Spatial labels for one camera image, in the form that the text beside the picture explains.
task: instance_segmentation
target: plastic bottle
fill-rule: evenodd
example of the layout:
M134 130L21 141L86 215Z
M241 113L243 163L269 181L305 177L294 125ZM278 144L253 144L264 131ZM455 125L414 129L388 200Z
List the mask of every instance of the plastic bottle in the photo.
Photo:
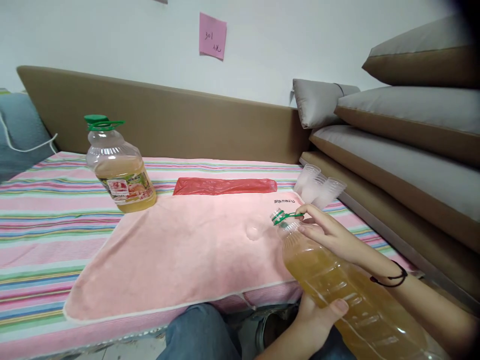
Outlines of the plastic bottle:
M270 218L282 239L283 261L315 303L344 299L348 313L335 326L358 360L439 359L413 317L357 266L298 232L300 221L282 210Z
M124 121L109 121L104 115L86 115L88 141L86 164L124 213L155 204L157 193L145 171L140 151L126 142L115 128Z

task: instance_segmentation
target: bottle label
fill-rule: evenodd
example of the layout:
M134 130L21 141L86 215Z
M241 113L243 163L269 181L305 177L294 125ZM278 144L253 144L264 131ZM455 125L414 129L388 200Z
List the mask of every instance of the bottle label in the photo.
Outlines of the bottle label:
M141 202L154 194L154 187L145 171L123 177L98 178L117 205Z

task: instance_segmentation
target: plastic cup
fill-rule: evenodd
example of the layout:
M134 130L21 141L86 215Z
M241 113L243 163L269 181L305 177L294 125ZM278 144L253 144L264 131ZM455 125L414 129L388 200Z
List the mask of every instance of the plastic cup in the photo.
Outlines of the plastic cup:
M296 180L293 191L296 192L298 195L302 196L302 190L307 181L314 179L318 174L320 174L319 167L311 164L305 165L300 175L298 176L298 179Z
M347 184L334 177L329 177L321 186L318 192L318 196L312 200L311 204L319 208L324 209L332 201L339 197L341 193L346 189Z
M320 174L307 180L303 186L300 196L305 204L311 204L312 201L320 194L325 181L325 177L320 176Z

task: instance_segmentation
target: striped bed sheet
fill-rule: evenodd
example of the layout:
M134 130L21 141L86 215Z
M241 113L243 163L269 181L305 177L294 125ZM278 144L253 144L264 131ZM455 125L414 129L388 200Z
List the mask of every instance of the striped bed sheet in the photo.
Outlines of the striped bed sheet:
M273 179L292 191L300 165L259 161L145 158L159 201L179 177ZM326 210L359 239L407 270L415 269L358 216L336 200ZM87 168L85 155L57 153L0 185L0 359L30 359L142 334L177 313L154 313L80 325L62 312L82 269L108 239L122 213ZM299 296L296 284L250 294L262 303ZM229 302L244 307L236 298Z

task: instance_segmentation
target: blue cushion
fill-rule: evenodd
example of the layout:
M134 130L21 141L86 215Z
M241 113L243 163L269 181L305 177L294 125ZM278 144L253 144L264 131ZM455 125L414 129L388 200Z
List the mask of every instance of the blue cushion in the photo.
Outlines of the blue cushion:
M51 139L27 94L0 95L0 113L15 149L28 150ZM0 182L11 179L52 155L49 144L30 152L10 149L4 127L0 125Z

